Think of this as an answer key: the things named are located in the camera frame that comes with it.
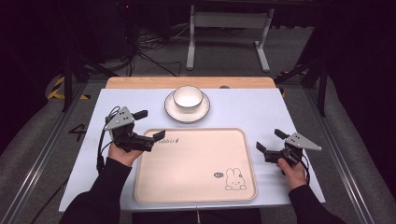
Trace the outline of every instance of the white tabletop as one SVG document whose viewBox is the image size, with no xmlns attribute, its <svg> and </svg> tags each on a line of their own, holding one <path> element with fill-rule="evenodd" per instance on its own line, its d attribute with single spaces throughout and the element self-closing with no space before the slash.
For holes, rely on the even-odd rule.
<svg viewBox="0 0 396 224">
<path fill-rule="evenodd" d="M 250 150 L 253 173 L 257 183 L 257 196 L 250 201 L 209 203 L 139 203 L 134 198 L 136 169 L 133 169 L 122 190 L 121 210 L 134 212 L 160 210 L 189 210 L 227 207 L 261 207 L 289 204 L 285 177 L 275 164 L 264 161 L 256 149 L 259 141 L 268 150 L 280 150 L 284 141 L 274 135 L 274 129 L 295 133 L 290 114 L 278 89 L 202 89 L 210 100 L 210 110 L 201 120 L 182 124 L 170 118 L 164 110 L 164 100 L 173 90 L 112 90 L 103 89 L 93 110 L 90 126 L 70 175 L 59 207 L 64 212 L 81 192 L 88 191 L 97 177 L 96 154 L 105 117 L 115 106 L 127 106 L 132 113 L 147 109 L 148 117 L 135 122 L 134 131 L 143 134 L 149 129 L 170 128 L 239 128 L 245 132 Z M 104 143 L 110 137 L 105 134 Z M 311 165 L 310 187 L 324 203 L 325 199 Z"/>
</svg>

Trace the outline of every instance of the white bowl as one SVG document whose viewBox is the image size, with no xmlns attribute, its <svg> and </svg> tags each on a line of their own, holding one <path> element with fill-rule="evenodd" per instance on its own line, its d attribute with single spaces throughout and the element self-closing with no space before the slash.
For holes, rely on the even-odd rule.
<svg viewBox="0 0 396 224">
<path fill-rule="evenodd" d="M 201 105 L 204 94 L 196 87 L 182 86 L 174 91 L 173 99 L 180 110 L 191 113 Z"/>
</svg>

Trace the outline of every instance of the saucer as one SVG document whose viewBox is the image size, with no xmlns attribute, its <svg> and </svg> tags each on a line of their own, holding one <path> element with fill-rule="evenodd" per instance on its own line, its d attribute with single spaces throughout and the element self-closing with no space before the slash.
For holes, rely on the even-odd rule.
<svg viewBox="0 0 396 224">
<path fill-rule="evenodd" d="M 182 123 L 193 123 L 201 118 L 203 118 L 210 108 L 209 98 L 207 98 L 206 94 L 203 93 L 204 99 L 201 102 L 201 105 L 196 108 L 193 112 L 185 112 L 182 111 L 174 101 L 174 92 L 172 91 L 165 100 L 165 111 L 168 115 L 177 121 Z"/>
</svg>

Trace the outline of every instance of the hand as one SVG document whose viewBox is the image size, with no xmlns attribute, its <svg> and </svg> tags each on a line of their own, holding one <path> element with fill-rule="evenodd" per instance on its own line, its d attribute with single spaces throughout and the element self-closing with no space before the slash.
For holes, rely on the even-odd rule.
<svg viewBox="0 0 396 224">
<path fill-rule="evenodd" d="M 290 190 L 306 185 L 305 168 L 300 162 L 290 167 L 283 158 L 280 158 L 277 160 L 277 165 L 285 172 Z"/>
<path fill-rule="evenodd" d="M 142 155 L 143 151 L 132 150 L 130 152 L 124 151 L 122 148 L 116 146 L 116 144 L 111 143 L 110 149 L 108 150 L 108 157 L 119 161 L 120 163 L 132 167 L 134 160 L 136 160 L 140 155 Z"/>
</svg>

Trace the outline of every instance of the sleeve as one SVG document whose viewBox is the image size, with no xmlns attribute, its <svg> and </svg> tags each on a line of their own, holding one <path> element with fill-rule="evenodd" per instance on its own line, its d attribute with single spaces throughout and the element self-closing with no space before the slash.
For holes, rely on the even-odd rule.
<svg viewBox="0 0 396 224">
<path fill-rule="evenodd" d="M 106 167 L 88 192 L 69 204 L 60 223 L 119 223 L 120 195 L 131 172 L 118 161 L 106 159 Z"/>
<path fill-rule="evenodd" d="M 308 185 L 291 190 L 289 197 L 297 216 L 297 223 L 345 224 L 340 217 L 326 210 Z"/>
</svg>

